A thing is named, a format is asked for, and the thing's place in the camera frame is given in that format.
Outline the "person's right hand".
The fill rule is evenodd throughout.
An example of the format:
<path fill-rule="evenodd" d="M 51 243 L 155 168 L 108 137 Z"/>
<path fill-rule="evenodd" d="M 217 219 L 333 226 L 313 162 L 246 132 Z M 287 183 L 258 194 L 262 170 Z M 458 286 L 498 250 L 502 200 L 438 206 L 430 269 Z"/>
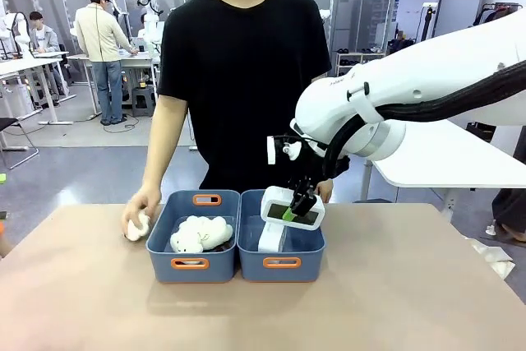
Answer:
<path fill-rule="evenodd" d="M 128 225 L 132 222 L 136 227 L 141 226 L 139 213 L 143 210 L 150 219 L 154 218 L 155 211 L 161 200 L 160 186 L 155 184 L 144 184 L 136 192 L 122 214 L 122 232 L 128 238 Z"/>

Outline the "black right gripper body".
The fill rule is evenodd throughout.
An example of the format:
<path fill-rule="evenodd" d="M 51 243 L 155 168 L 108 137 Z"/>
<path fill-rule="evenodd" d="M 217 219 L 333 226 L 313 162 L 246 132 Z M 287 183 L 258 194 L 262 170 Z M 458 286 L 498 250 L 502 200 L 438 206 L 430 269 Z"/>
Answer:
<path fill-rule="evenodd" d="M 328 145 L 304 136 L 284 136 L 284 150 L 289 149 L 288 171 L 290 179 L 287 186 L 297 190 L 304 182 L 306 188 L 316 191 L 319 182 L 331 179 L 333 181 L 339 174 L 349 168 L 350 159 L 340 156 L 332 165 L 328 165 L 326 151 Z"/>

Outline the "person's left hand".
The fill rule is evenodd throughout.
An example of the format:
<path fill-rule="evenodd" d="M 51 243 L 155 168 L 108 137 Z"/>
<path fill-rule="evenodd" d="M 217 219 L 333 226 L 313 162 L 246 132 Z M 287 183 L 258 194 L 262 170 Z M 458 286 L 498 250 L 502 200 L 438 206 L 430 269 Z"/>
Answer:
<path fill-rule="evenodd" d="M 330 202 L 334 189 L 334 182 L 331 179 L 319 182 L 316 185 L 316 194 L 321 198 L 324 204 Z"/>

